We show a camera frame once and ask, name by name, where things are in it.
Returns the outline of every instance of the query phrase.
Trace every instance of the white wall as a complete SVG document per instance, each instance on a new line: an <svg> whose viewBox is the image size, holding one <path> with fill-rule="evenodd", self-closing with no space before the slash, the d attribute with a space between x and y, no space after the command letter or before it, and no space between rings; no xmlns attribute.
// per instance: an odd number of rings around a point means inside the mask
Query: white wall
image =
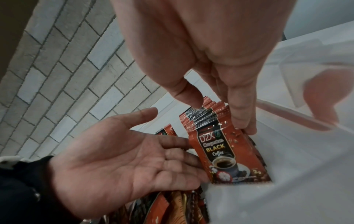
<svg viewBox="0 0 354 224"><path fill-rule="evenodd" d="M354 0L298 0L285 27L287 39L354 20Z"/></svg>

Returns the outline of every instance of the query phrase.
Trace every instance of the black sleeve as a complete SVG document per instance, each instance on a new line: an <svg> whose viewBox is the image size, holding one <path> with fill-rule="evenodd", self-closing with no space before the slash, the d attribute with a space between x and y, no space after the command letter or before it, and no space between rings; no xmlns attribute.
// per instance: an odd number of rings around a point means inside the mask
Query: black sleeve
<svg viewBox="0 0 354 224"><path fill-rule="evenodd" d="M0 223L78 224L52 191L48 162L18 162L12 170L0 169Z"/></svg>

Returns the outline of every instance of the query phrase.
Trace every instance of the white brick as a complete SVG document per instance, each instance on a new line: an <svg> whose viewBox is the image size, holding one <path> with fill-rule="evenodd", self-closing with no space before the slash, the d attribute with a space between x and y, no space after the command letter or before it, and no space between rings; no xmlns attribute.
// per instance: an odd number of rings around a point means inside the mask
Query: white brick
<svg viewBox="0 0 354 224"><path fill-rule="evenodd" d="M116 115L117 115L116 112L114 112L114 110L111 110L111 112L109 112L109 113L104 117L104 119L109 118L109 117L112 117L112 116L116 116Z"/></svg>
<svg viewBox="0 0 354 224"><path fill-rule="evenodd" d="M98 69L101 69L108 58L116 52L123 40L124 38L119 30L118 23L116 20L113 20L87 58Z"/></svg>
<svg viewBox="0 0 354 224"><path fill-rule="evenodd" d="M130 53L126 43L122 44L122 46L117 50L117 55L124 61L126 65L130 65L134 61L134 58Z"/></svg>
<svg viewBox="0 0 354 224"><path fill-rule="evenodd" d="M5 122L0 124L0 144L5 145L15 128Z"/></svg>
<svg viewBox="0 0 354 224"><path fill-rule="evenodd" d="M101 97L111 85L117 81L119 76L124 72L126 66L117 57L113 56L108 64L102 69L96 78L90 84L90 89L99 97Z"/></svg>
<svg viewBox="0 0 354 224"><path fill-rule="evenodd" d="M25 120L21 120L14 133L12 133L11 139L22 145L32 133L33 129L34 126L32 124Z"/></svg>
<svg viewBox="0 0 354 224"><path fill-rule="evenodd" d="M8 69L24 79L40 47L28 33L24 32Z"/></svg>
<svg viewBox="0 0 354 224"><path fill-rule="evenodd" d="M50 105L51 103L47 99L45 99L42 95L37 94L23 117L28 122L36 125L48 110Z"/></svg>
<svg viewBox="0 0 354 224"><path fill-rule="evenodd" d="M37 161L37 160L40 160L40 159L41 159L41 158L40 158L39 156L37 156L36 154L33 154L33 155L29 158L29 160L32 161L32 162Z"/></svg>
<svg viewBox="0 0 354 224"><path fill-rule="evenodd" d="M68 96L65 92L62 92L55 100L47 114L45 115L49 120L55 124L60 121L65 112L74 103L74 100Z"/></svg>
<svg viewBox="0 0 354 224"><path fill-rule="evenodd" d="M123 95L113 86L91 109L90 113L101 120L122 98Z"/></svg>
<svg viewBox="0 0 354 224"><path fill-rule="evenodd" d="M96 0L89 14L86 16L86 20L97 33L102 34L113 16L114 10L110 0Z"/></svg>
<svg viewBox="0 0 354 224"><path fill-rule="evenodd" d="M141 80L141 82L144 84L144 86L146 86L146 88L151 93L154 92L159 87L159 85L153 80L151 80L148 76L145 76L143 80Z"/></svg>
<svg viewBox="0 0 354 224"><path fill-rule="evenodd" d="M122 93L127 94L143 77L144 73L140 70L136 62L134 62L118 79L115 86Z"/></svg>
<svg viewBox="0 0 354 224"><path fill-rule="evenodd" d="M63 152L73 142L73 140L74 138L70 135L66 136L52 154L58 155L59 153Z"/></svg>
<svg viewBox="0 0 354 224"><path fill-rule="evenodd" d="M45 79L45 76L40 71L31 68L18 91L18 97L26 103L31 103Z"/></svg>
<svg viewBox="0 0 354 224"><path fill-rule="evenodd" d="M0 81L0 102L7 107L10 106L21 84L22 80L19 77L15 76L11 71L7 71Z"/></svg>
<svg viewBox="0 0 354 224"><path fill-rule="evenodd" d="M51 137L47 137L44 142L41 144L40 148L35 151L35 154L39 157L48 156L54 148L58 145Z"/></svg>
<svg viewBox="0 0 354 224"><path fill-rule="evenodd" d="M43 43L63 4L64 0L39 0L27 23L26 31Z"/></svg>
<svg viewBox="0 0 354 224"><path fill-rule="evenodd" d="M149 95L150 92L139 83L118 103L114 111L118 114L130 113Z"/></svg>
<svg viewBox="0 0 354 224"><path fill-rule="evenodd" d="M64 51L68 40L55 28L45 41L34 65L45 75L48 75Z"/></svg>
<svg viewBox="0 0 354 224"><path fill-rule="evenodd" d="M9 140L0 156L14 156L20 150L21 145L13 140Z"/></svg>
<svg viewBox="0 0 354 224"><path fill-rule="evenodd" d="M4 121L12 127L16 127L25 114L27 108L28 104L23 102L20 98L15 97L6 116L4 117Z"/></svg>
<svg viewBox="0 0 354 224"><path fill-rule="evenodd" d="M18 155L29 159L38 147L39 144L29 138L18 152Z"/></svg>
<svg viewBox="0 0 354 224"><path fill-rule="evenodd" d="M167 91L164 88L162 87L158 88L139 106L139 110L151 107L152 105L154 105L154 103L156 103L159 99L161 99L161 97L163 97L166 93Z"/></svg>
<svg viewBox="0 0 354 224"><path fill-rule="evenodd" d="M68 116L65 116L55 127L55 129L51 133L51 137L57 142L61 142L75 125L76 122L74 120L72 120Z"/></svg>
<svg viewBox="0 0 354 224"><path fill-rule="evenodd" d="M39 92L53 102L59 92L64 88L70 76L70 71L61 63L57 63Z"/></svg>
<svg viewBox="0 0 354 224"><path fill-rule="evenodd" d="M67 115L69 115L74 121L79 122L80 119L96 103L97 100L98 97L95 96L95 94L93 94L89 89L87 89L70 108Z"/></svg>
<svg viewBox="0 0 354 224"><path fill-rule="evenodd" d="M90 8L91 0L68 0L55 23L67 39L71 39Z"/></svg>
<svg viewBox="0 0 354 224"><path fill-rule="evenodd" d="M96 124L98 120L88 113L81 121L76 125L76 127L70 132L70 135L77 138L82 132Z"/></svg>
<svg viewBox="0 0 354 224"><path fill-rule="evenodd" d="M97 72L98 70L91 64L91 62L85 60L75 72L73 77L71 77L69 83L64 89L65 92L67 92L67 94L74 99L78 98Z"/></svg>
<svg viewBox="0 0 354 224"><path fill-rule="evenodd" d="M31 135L31 138L38 143L42 143L44 139L49 135L51 130L53 130L55 124L47 118L42 118L40 123L37 125L36 129Z"/></svg>
<svg viewBox="0 0 354 224"><path fill-rule="evenodd" d="M0 122L3 120L4 115L6 114L7 107L0 104Z"/></svg>
<svg viewBox="0 0 354 224"><path fill-rule="evenodd" d="M60 61L73 72L80 65L98 38L97 33L84 21L65 49Z"/></svg>

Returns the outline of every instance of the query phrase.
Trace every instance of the hand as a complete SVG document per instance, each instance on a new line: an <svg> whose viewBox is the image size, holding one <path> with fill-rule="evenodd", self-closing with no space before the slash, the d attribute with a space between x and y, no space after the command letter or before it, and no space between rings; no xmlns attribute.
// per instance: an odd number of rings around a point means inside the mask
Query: hand
<svg viewBox="0 0 354 224"><path fill-rule="evenodd" d="M156 83L193 107L191 68L230 105L232 123L256 129L256 81L295 0L111 0L133 57Z"/></svg>
<svg viewBox="0 0 354 224"><path fill-rule="evenodd" d="M188 139L129 130L156 108L104 119L49 162L53 189L78 218L98 218L150 192L192 190L208 177Z"/></svg>

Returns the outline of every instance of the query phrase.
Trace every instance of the coffee cup illustration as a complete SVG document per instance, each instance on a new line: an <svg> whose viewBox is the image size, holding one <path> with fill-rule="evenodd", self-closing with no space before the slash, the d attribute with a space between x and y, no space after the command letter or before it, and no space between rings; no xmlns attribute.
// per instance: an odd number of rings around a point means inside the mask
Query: coffee cup illustration
<svg viewBox="0 0 354 224"><path fill-rule="evenodd" d="M213 161L213 166L219 171L229 173L233 178L237 177L239 168L236 160L227 156L219 156Z"/></svg>

